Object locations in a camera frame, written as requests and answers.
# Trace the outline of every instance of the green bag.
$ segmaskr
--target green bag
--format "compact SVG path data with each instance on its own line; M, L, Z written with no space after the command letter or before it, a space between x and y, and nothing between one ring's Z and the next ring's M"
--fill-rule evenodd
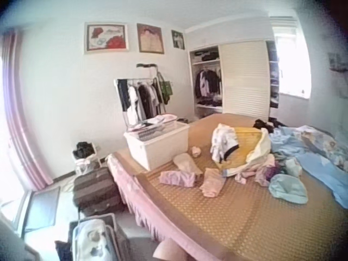
M168 104L170 100L170 96L173 95L172 86L169 81L165 81L162 74L160 72L157 73L157 77L159 80L159 86L161 88L162 97L164 104Z

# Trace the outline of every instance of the sliding closet door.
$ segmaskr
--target sliding closet door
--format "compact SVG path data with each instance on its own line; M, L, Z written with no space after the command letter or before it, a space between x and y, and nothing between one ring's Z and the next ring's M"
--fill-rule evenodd
M265 41L219 46L223 112L267 121L270 108L270 74Z

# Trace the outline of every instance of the wall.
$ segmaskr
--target wall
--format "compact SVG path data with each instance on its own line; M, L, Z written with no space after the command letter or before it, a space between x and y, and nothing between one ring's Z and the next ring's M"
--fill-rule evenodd
M294 122L294 126L302 124L335 133L343 123L343 113L348 112L347 103L339 97L339 88L348 88L343 75L329 69L328 52L339 53L347 60L347 45L341 37L339 28L323 10L313 7L297 10L304 38L308 48L312 91L307 104L296 97L286 99L281 96L279 120L284 123Z
M279 95L277 119L281 123L291 127L306 125L308 124L308 110L307 99L287 94Z
M245 17L220 23L207 23L203 28L186 30L189 50L204 46L226 44L229 42L274 38L267 14L250 13Z
M186 51L173 48L171 30L160 21L105 12L58 16L31 23L23 37L21 88L31 134L53 178L74 169L72 150L79 141L93 141L100 155L125 147L125 124L113 80L149 77L137 63L156 63L173 86L167 112L193 117ZM83 54L85 21L128 23L129 52ZM165 54L139 53L136 23L162 28Z

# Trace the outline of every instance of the bed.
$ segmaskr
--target bed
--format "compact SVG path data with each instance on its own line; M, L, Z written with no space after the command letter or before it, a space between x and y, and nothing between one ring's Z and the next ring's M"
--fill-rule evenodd
M189 147L199 146L195 159L201 170L216 167L210 159L212 132L218 123L252 127L255 119L214 114L193 123ZM242 185L228 178L216 198L205 198L198 187L160 184L163 170L147 172L128 149L108 157L108 166L125 204L157 240L172 238L197 260L324 260L344 239L348 216L318 180L304 173L301 181L309 201L292 204L273 198L267 188L249 181Z

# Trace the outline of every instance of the pink curtain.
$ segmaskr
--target pink curtain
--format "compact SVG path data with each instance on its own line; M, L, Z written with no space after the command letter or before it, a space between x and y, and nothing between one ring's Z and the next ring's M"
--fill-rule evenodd
M19 50L21 33L12 31L2 37L3 89L6 120L9 127L10 150L15 154L16 171L25 176L33 190L52 184L45 164L30 137L24 117L19 81Z

